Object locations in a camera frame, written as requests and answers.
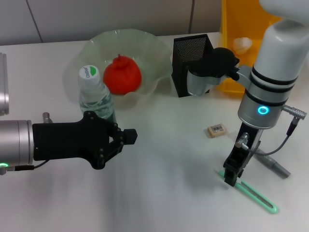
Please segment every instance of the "white bottle cap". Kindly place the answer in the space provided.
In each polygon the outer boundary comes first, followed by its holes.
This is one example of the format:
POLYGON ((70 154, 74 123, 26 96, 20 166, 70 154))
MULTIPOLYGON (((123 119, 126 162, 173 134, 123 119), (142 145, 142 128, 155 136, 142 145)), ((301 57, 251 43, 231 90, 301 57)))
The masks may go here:
POLYGON ((101 81, 101 75, 96 66, 86 65, 79 70, 78 79, 81 88, 92 89, 101 81))

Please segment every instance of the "table surface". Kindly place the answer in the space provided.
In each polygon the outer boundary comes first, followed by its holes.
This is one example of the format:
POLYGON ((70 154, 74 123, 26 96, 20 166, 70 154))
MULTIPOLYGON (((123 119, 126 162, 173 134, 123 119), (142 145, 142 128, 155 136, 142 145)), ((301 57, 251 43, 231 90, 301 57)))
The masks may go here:
MULTIPOLYGON (((159 37, 172 48, 173 39, 159 37)), ((209 33, 214 46, 218 33, 209 33)), ((10 114, 1 119, 54 122, 82 118, 70 101, 62 76, 86 42, 1 46, 7 54, 10 114)), ((287 104, 309 112, 309 61, 306 60, 287 104)), ((116 109, 122 129, 135 128, 135 145, 93 170, 82 159, 53 160, 0 178, 1 231, 23 232, 216 232, 309 231, 309 119, 301 121, 273 157, 292 174, 282 180, 252 158, 242 179, 279 207, 271 215, 215 173, 230 153, 241 121, 239 99, 213 91, 204 97, 177 98, 168 81, 155 94, 128 109, 116 109), (204 130, 223 123, 228 134, 209 138, 204 130)), ((282 113, 262 135, 272 151, 285 138, 292 117, 282 113)))

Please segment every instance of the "white wall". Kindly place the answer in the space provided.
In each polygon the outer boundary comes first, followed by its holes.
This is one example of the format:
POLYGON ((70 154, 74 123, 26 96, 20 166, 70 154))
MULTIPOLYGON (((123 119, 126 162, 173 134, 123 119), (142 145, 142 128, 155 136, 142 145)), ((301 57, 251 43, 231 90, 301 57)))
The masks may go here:
POLYGON ((125 28, 187 34, 193 3, 191 32, 218 31, 221 0, 0 0, 0 45, 88 40, 125 28))
POLYGON ((40 43, 26 0, 0 0, 0 45, 40 43))

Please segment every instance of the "eraser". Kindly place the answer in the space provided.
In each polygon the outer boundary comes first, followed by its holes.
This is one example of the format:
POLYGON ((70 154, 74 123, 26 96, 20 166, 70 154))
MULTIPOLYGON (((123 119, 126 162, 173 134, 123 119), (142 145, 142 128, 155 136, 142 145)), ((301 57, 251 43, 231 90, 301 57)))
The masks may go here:
POLYGON ((220 123, 218 125, 208 127, 207 131, 209 135, 211 136, 211 138, 214 138, 214 137, 224 135, 226 133, 226 128, 223 126, 222 123, 220 123))

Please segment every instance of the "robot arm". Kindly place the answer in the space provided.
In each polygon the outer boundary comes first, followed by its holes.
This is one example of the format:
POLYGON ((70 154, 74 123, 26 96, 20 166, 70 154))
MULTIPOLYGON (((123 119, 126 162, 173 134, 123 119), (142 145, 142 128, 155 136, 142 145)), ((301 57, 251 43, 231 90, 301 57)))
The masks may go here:
POLYGON ((239 60, 234 54, 228 49, 215 48, 188 68, 187 86, 191 95, 203 95, 227 77, 246 89, 238 110, 242 125, 224 163, 225 182, 232 186, 257 153, 263 130, 274 127, 282 111, 294 119, 279 149, 307 114, 285 103, 309 51, 309 1, 260 0, 260 4, 269 13, 287 19, 266 30, 253 67, 235 68, 239 60))
MULTIPOLYGON (((9 113, 7 83, 6 56, 0 53, 0 116, 9 113)), ((68 158, 83 158, 94 169, 102 169, 124 145, 134 144, 137 138, 135 129, 121 131, 117 123, 99 118, 92 111, 85 112, 79 122, 53 123, 48 113, 43 114, 43 121, 0 121, 0 175, 68 158), (33 160, 46 161, 33 166, 33 160)))

